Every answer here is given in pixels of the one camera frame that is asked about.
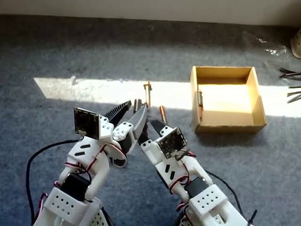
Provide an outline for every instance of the wire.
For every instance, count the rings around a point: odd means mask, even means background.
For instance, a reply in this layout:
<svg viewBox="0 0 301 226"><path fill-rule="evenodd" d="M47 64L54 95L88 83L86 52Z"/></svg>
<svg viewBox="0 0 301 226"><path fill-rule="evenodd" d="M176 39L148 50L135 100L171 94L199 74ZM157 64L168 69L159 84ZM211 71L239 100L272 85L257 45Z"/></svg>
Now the wire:
<svg viewBox="0 0 301 226"><path fill-rule="evenodd" d="M181 203L177 206L177 208L175 209L177 212L179 212L185 205L187 205L187 203Z"/></svg>
<svg viewBox="0 0 301 226"><path fill-rule="evenodd" d="M180 161L182 158L184 158L184 156L186 156L188 154L189 149L181 149L181 151L183 151L184 153L181 154L180 156L178 156L178 155L175 156L175 159L177 161Z"/></svg>
<svg viewBox="0 0 301 226"><path fill-rule="evenodd" d="M188 184L188 183L190 182L190 173L189 173L189 171L188 171L187 166L185 165L185 163L182 162L182 164L183 164L184 168L186 169L187 176L188 176L188 180L187 180L186 183L185 183L185 185L186 185L186 184Z"/></svg>
<svg viewBox="0 0 301 226"><path fill-rule="evenodd" d="M35 217L34 216L34 207L33 207L33 202L32 202L32 195L31 195L31 192L30 192L30 185L29 185L30 166L31 166L32 161L34 160L35 157L37 157L43 151L45 151L45 150L47 150L51 147L58 146L58 145L63 145L63 144L76 143L76 142L79 142L81 140L82 140L82 138L79 139L79 140L66 140L66 141L63 141L63 142L58 142L58 143L55 143L55 144L48 145L48 146L43 147L42 149L38 150L28 160L27 167L26 167L26 193L27 193L29 208L30 208L30 212L31 212L31 221L32 221L31 225L34 224L34 217Z"/></svg>
<svg viewBox="0 0 301 226"><path fill-rule="evenodd" d="M78 169L79 170L79 174L85 174L85 173L87 173L88 176L89 176L90 182L92 181L91 174L86 170L86 168L81 163L78 162L78 164L73 164L73 163L70 163L70 162L66 162L65 166L70 166L70 167Z"/></svg>
<svg viewBox="0 0 301 226"><path fill-rule="evenodd" d="M43 194L41 195L41 197L40 197L39 208L38 208L38 212L37 212L37 214L36 214L36 216L35 216L35 218L34 218L34 221L36 221L36 220L38 219L38 217L39 217L39 215L40 215L40 213L41 213L41 211L42 211L43 202L44 202L44 198L45 198L45 197L48 197L48 194L47 194L47 193L43 193Z"/></svg>
<svg viewBox="0 0 301 226"><path fill-rule="evenodd" d="M123 168L123 167L125 167L126 164L127 164L127 156L122 152L122 150L121 150L118 146L116 146L116 145L114 145L114 144L112 144L112 143L109 143L108 145L114 147L114 148L115 148L119 153L121 153L121 155L123 155L123 157L124 157L124 161L125 161L125 162L124 162L124 164L123 164L122 166L116 165L114 160L112 161L113 165L116 166L116 167L118 167L118 168Z"/></svg>
<svg viewBox="0 0 301 226"><path fill-rule="evenodd" d="M180 177L178 177L176 180L174 180L174 182L171 184L171 186L169 187L169 192L170 192L170 194L174 194L173 192L172 192L172 189L173 189L173 187L176 185L176 183L178 183L178 182L180 182L180 181L182 181L182 180L184 180L184 179L188 179L189 180L189 177L187 176L187 175L183 175L183 176L180 176Z"/></svg>
<svg viewBox="0 0 301 226"><path fill-rule="evenodd" d="M187 209L188 207L189 207L189 205L185 206L185 208L183 209L183 213L184 213L185 217L188 219L189 223L190 223L191 225L193 225L192 222L191 222L191 220L190 220L189 217L187 216L187 213L186 213L186 209Z"/></svg>
<svg viewBox="0 0 301 226"><path fill-rule="evenodd" d="M117 150L117 151L123 156L124 161L125 161L125 163L124 163L122 166L116 165L115 162L112 161L113 165L116 166L116 167L118 167L118 168L125 167L125 165L127 164L127 156L122 152L122 150L121 150L117 145L112 144L112 143L107 143L107 144L104 144L104 145L100 148L100 151L97 153L97 155L96 155L96 156L94 157L94 159L91 161L91 163L88 165L87 171L89 171L89 170L92 168L92 166L94 165L94 163L96 162L98 154L101 153L101 152L103 152L103 151L105 152L105 149L104 149L104 148L105 148L107 145L110 145L110 146L114 147L115 150Z"/></svg>
<svg viewBox="0 0 301 226"><path fill-rule="evenodd" d="M211 176L215 177L216 179L219 179L221 182L223 182L226 187L233 193L234 195L234 198L235 198L235 201L237 203L237 207L238 207L238 210L239 210L239 213L245 218L245 215L243 213L243 210L241 209L241 206L240 206L240 202L239 202L239 199L235 193L235 191L230 187L230 185L228 185L228 183L226 181L224 181L222 178L220 178L219 176L215 175L214 173L208 171L208 170L205 170L207 174L210 174Z"/></svg>
<svg viewBox="0 0 301 226"><path fill-rule="evenodd" d="M257 214L257 210L254 211L251 218L248 220L248 225L247 226L253 225L253 220L254 220L256 214Z"/></svg>

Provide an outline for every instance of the black cable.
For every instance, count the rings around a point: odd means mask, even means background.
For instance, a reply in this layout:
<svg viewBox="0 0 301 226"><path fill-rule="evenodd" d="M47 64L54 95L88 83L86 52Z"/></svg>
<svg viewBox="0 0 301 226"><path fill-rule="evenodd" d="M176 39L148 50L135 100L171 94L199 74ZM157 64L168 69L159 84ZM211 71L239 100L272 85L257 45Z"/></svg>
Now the black cable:
<svg viewBox="0 0 301 226"><path fill-rule="evenodd" d="M175 221L174 221L174 226L179 226L179 225L181 225L181 220L182 220L182 218L184 217L185 215L184 215L184 212L183 211L181 211L180 212L180 214L178 215L178 217L175 219Z"/></svg>
<svg viewBox="0 0 301 226"><path fill-rule="evenodd" d="M29 208L30 208L30 212L31 212L31 220L32 220L32 224L34 224L34 207L33 207L33 203L32 203L32 195L31 195L31 192L30 192L30 187L29 187L29 174L30 174L30 165L33 161L33 159L35 157L37 157L39 154L41 154L43 151L51 148L51 147L54 147L54 146L58 146L58 145L63 145L63 144L70 144L70 143L76 143L76 142L79 142L81 141L82 139L79 139L79 140L66 140L66 141L63 141L63 142L58 142L58 143L55 143L55 144L51 144L51 145L48 145L46 147L43 147L42 149L40 149L39 151L37 151L35 154L32 155L32 157L28 160L28 163L27 163L27 168L26 168L26 193L27 193L27 198L28 198L28 203L29 203Z"/></svg>
<svg viewBox="0 0 301 226"><path fill-rule="evenodd" d="M184 151L184 153L181 154L180 156L178 156L178 155L175 156L175 159L176 159L177 161L179 161L179 160L181 160L182 158L184 158L184 156L186 156L186 155L188 154L189 149L181 150L181 151Z"/></svg>
<svg viewBox="0 0 301 226"><path fill-rule="evenodd" d="M251 218L248 220L248 225L247 226L250 226L251 224L253 224L253 220L254 220L256 214L257 214L257 210L254 211Z"/></svg>
<svg viewBox="0 0 301 226"><path fill-rule="evenodd" d="M245 215L244 215L244 213L243 213L243 210L241 209L241 206L240 206L238 197L237 197L235 191L230 187L230 185L228 185L228 183L227 183L226 181L224 181L223 179L221 179L219 176L217 176L217 175L215 175L215 174L209 172L208 170L206 170L206 173L207 173L207 174L210 174L211 176L215 177L216 179L219 179L219 180L220 180L221 182L223 182L223 183L227 186L227 188L233 193L234 198L235 198L235 201L236 201L236 203L237 203L237 207L238 207L239 213L240 213L240 214L243 216L243 218L245 219Z"/></svg>

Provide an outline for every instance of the copper cylinder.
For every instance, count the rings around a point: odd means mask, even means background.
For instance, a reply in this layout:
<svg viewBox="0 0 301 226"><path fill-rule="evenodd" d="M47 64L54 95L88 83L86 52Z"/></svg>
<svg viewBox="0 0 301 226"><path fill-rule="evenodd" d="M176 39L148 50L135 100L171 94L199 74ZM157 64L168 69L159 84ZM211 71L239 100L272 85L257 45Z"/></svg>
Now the copper cylinder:
<svg viewBox="0 0 301 226"><path fill-rule="evenodd" d="M165 109L164 106L160 106L160 113L162 117L162 121L167 125L166 115L165 115Z"/></svg>

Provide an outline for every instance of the pliers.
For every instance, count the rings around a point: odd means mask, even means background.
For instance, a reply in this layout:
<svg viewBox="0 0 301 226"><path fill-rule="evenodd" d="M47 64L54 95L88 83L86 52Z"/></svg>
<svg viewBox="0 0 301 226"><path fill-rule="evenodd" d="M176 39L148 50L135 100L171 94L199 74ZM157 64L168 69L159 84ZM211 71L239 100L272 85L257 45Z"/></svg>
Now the pliers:
<svg viewBox="0 0 301 226"><path fill-rule="evenodd" d="M286 79L291 79L291 80L297 80L297 81L301 81L301 78L296 78L295 76L301 75L301 72L294 72L294 71L290 71L287 70L283 67L281 67L279 69L280 72L284 73L283 75L280 75L280 78L286 78Z"/></svg>

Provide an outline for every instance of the bracket hole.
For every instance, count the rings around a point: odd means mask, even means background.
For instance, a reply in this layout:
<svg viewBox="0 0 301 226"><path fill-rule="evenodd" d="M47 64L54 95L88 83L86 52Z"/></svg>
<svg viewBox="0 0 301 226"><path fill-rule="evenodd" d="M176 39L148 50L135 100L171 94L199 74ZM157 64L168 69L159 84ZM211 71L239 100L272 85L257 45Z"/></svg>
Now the bracket hole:
<svg viewBox="0 0 301 226"><path fill-rule="evenodd" d="M91 147L91 145L82 145L82 146L80 146L81 149L88 148L88 147Z"/></svg>
<svg viewBox="0 0 301 226"><path fill-rule="evenodd" d="M171 171L171 174L170 174L170 179L171 179L171 180L174 179L174 175L175 175L175 172L174 172L174 171Z"/></svg>
<svg viewBox="0 0 301 226"><path fill-rule="evenodd" d="M74 155L75 156L81 156L81 155L85 155L86 153L85 152L77 152L77 153L75 153Z"/></svg>
<svg viewBox="0 0 301 226"><path fill-rule="evenodd" d="M165 173L168 173L168 172L169 172L169 168L170 168L170 165L169 165L169 164L166 165L166 167L165 167Z"/></svg>

